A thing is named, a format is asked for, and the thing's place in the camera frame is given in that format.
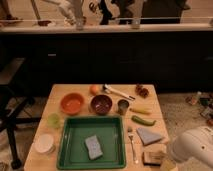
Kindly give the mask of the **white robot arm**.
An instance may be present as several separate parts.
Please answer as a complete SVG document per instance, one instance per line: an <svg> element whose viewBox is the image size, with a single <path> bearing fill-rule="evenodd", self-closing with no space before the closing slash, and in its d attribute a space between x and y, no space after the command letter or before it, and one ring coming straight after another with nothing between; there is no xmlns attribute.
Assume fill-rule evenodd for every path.
<svg viewBox="0 0 213 171"><path fill-rule="evenodd" d="M208 126L193 128L169 141L160 171L173 171L178 163L184 163L190 158L196 158L213 168L212 128Z"/></svg>

